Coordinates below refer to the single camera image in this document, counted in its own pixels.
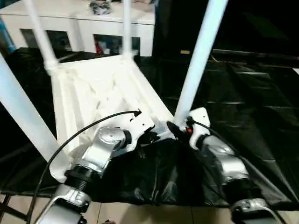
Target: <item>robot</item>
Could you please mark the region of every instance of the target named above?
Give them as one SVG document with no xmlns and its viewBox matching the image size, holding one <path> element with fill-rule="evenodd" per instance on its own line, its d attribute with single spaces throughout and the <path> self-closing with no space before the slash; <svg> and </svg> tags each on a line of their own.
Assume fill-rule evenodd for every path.
<svg viewBox="0 0 299 224">
<path fill-rule="evenodd" d="M 232 222 L 280 223 L 281 217 L 269 207 L 236 152 L 220 136 L 211 135 L 208 116 L 202 116 L 203 113 L 206 114 L 205 108 L 198 108 L 190 112 L 183 127 L 171 122 L 168 122 L 168 127 L 177 139 L 189 140 L 190 147 L 199 150 L 206 162 L 211 164 L 210 167 L 218 173 L 217 181 L 221 182 Z M 141 113 L 126 129 L 101 127 L 91 145 L 76 159 L 72 168 L 65 172 L 65 183 L 59 185 L 36 224 L 86 224 L 82 214 L 91 202 L 89 194 L 100 181 L 109 162 L 124 152 L 134 150 L 139 137 L 153 126 L 150 117 Z"/>
</svg>

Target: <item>floor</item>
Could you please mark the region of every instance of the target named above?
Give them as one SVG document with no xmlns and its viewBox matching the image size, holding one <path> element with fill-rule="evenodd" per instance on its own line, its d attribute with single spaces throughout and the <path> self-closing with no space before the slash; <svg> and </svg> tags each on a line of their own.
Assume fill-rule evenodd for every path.
<svg viewBox="0 0 299 224">
<path fill-rule="evenodd" d="M 28 211 L 31 197 L 14 196 L 9 205 L 23 213 Z M 48 198 L 39 198 L 33 220 L 42 211 Z M 280 212 L 288 224 L 299 224 L 299 211 Z M 85 214 L 88 224 L 100 224 L 110 219 L 116 224 L 231 224 L 228 209 L 191 208 L 181 206 L 136 206 L 126 203 L 91 203 Z M 5 214 L 1 224 L 25 222 Z"/>
</svg>

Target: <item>black tarp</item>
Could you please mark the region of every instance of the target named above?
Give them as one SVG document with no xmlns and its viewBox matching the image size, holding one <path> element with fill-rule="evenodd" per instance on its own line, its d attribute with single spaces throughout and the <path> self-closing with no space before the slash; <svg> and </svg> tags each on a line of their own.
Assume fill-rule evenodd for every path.
<svg viewBox="0 0 299 224">
<path fill-rule="evenodd" d="M 57 56 L 70 55 L 63 52 Z M 67 61 L 98 57 L 79 52 Z M 37 50 L 19 49 L 7 63 L 26 93 L 55 132 L 50 78 Z M 187 67 L 171 62 L 138 60 L 137 64 L 171 112 L 174 112 Z M 193 107 L 204 106 L 211 126 L 240 152 L 250 175 L 277 209 L 299 208 L 299 75 L 290 68 L 209 63 Z M 4 108 L 1 157 L 28 143 Z M 154 143 L 114 159 L 93 195 L 99 202 L 134 204 L 215 205 L 226 203 L 210 188 L 197 152 L 174 140 Z M 2 194 L 32 195 L 45 161 L 31 149 L 0 164 Z M 57 182 L 44 180 L 41 196 Z"/>
</svg>

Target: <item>white pole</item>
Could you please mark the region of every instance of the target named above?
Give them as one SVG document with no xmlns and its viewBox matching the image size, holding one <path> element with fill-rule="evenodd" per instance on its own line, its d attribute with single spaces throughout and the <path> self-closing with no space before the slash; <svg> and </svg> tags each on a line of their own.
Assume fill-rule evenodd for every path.
<svg viewBox="0 0 299 224">
<path fill-rule="evenodd" d="M 131 39 L 131 2 L 132 0 L 123 0 L 123 36 L 122 46 L 123 55 L 132 57 L 132 39 Z"/>
<path fill-rule="evenodd" d="M 174 123 L 182 126 L 195 98 L 228 0 L 209 0 L 178 101 Z"/>
<path fill-rule="evenodd" d="M 42 24 L 34 7 L 33 0 L 24 0 L 24 2 L 31 18 L 34 36 L 43 56 L 45 69 L 50 70 L 58 65 L 58 60 L 54 55 L 49 38 L 46 32 L 43 30 Z"/>
<path fill-rule="evenodd" d="M 58 142 L 27 97 L 1 54 L 0 80 L 1 103 L 45 160 L 48 161 L 58 149 Z M 64 172 L 69 164 L 68 157 L 64 152 L 61 152 L 52 163 L 51 174 L 57 180 L 64 181 Z"/>
</svg>

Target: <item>white cabinet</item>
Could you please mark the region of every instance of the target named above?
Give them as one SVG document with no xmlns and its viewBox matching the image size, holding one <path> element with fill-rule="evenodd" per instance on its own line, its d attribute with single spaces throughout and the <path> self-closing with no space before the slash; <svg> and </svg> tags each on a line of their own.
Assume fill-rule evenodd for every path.
<svg viewBox="0 0 299 224">
<path fill-rule="evenodd" d="M 59 49 L 64 44 L 65 49 L 86 52 L 97 52 L 95 42 L 102 35 L 105 36 L 104 39 L 116 36 L 116 40 L 122 36 L 121 3 L 112 3 L 112 13 L 108 15 L 93 15 L 87 0 L 34 0 L 34 3 L 43 29 L 48 31 L 50 41 L 56 49 L 59 40 L 51 38 L 55 32 L 62 39 L 62 43 L 58 43 Z M 22 0 L 1 9 L 0 16 L 16 48 L 34 46 L 35 40 L 30 35 L 32 24 Z M 131 20 L 132 36 L 135 38 L 133 44 L 140 45 L 133 47 L 139 50 L 140 56 L 151 56 L 154 5 L 140 2 L 132 4 Z"/>
</svg>

